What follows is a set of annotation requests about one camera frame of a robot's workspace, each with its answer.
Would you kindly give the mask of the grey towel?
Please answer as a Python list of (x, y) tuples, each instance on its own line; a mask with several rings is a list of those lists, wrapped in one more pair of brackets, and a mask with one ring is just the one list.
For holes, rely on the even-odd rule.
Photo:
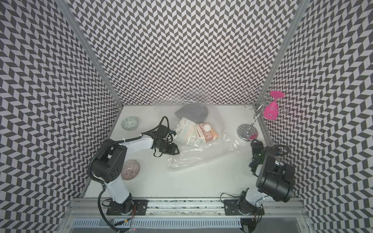
[(194, 123), (203, 123), (208, 117), (208, 108), (200, 103), (189, 103), (175, 112), (179, 118), (186, 118)]

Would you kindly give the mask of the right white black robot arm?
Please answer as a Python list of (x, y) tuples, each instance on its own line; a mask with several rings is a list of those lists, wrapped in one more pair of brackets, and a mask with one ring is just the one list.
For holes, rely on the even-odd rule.
[(262, 215), (262, 205), (266, 202), (288, 202), (293, 194), (295, 168), (278, 161), (290, 153), (287, 145), (264, 144), (251, 141), (252, 161), (249, 164), (252, 174), (257, 177), (255, 188), (248, 188), (240, 194), (237, 202), (240, 213)]

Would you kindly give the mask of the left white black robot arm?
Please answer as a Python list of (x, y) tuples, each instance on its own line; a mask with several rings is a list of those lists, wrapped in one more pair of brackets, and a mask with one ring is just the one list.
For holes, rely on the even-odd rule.
[(177, 155), (178, 146), (173, 143), (176, 131), (162, 124), (140, 136), (114, 141), (107, 139), (88, 164), (91, 180), (100, 183), (110, 194), (109, 211), (113, 215), (127, 215), (134, 211), (131, 193), (121, 178), (125, 157), (142, 150), (154, 149), (161, 155)]

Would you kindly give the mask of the clear plastic vacuum bag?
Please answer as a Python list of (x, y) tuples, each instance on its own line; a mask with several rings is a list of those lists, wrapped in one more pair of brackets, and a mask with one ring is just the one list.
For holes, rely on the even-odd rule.
[(168, 160), (171, 171), (184, 170), (240, 152), (240, 144), (227, 132), (211, 102), (176, 98), (158, 99), (154, 105), (174, 106), (173, 142), (180, 153)]

